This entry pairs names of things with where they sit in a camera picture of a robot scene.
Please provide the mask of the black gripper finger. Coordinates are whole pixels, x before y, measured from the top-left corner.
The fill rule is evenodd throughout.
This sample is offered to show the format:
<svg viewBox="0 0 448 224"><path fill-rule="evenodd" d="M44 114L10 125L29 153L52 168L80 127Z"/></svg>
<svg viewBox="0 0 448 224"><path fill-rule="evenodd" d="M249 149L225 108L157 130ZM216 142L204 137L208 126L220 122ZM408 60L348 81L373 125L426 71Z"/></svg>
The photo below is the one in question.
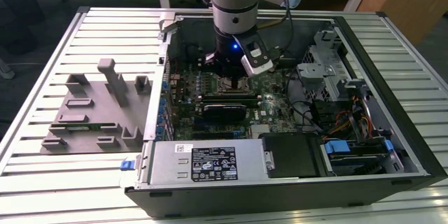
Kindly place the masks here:
<svg viewBox="0 0 448 224"><path fill-rule="evenodd" d="M221 78L230 80L230 87L237 88L237 82L241 78L241 67L230 62L218 52L205 56L205 66Z"/></svg>

